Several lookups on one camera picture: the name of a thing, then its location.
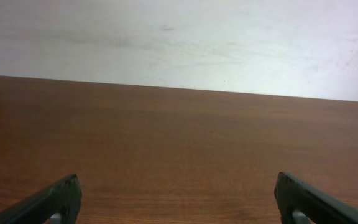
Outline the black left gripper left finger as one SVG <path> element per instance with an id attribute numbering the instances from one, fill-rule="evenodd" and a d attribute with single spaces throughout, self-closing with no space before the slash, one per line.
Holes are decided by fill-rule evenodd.
<path id="1" fill-rule="evenodd" d="M 70 174 L 0 212 L 0 223 L 44 223 L 53 215 L 60 223 L 74 224 L 82 192 L 77 175 Z"/>

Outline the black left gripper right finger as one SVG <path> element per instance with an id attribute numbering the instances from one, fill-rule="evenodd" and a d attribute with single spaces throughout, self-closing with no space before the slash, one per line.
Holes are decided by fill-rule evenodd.
<path id="1" fill-rule="evenodd" d="M 358 224 L 358 210 L 312 185 L 281 172 L 274 196 L 282 224 Z"/>

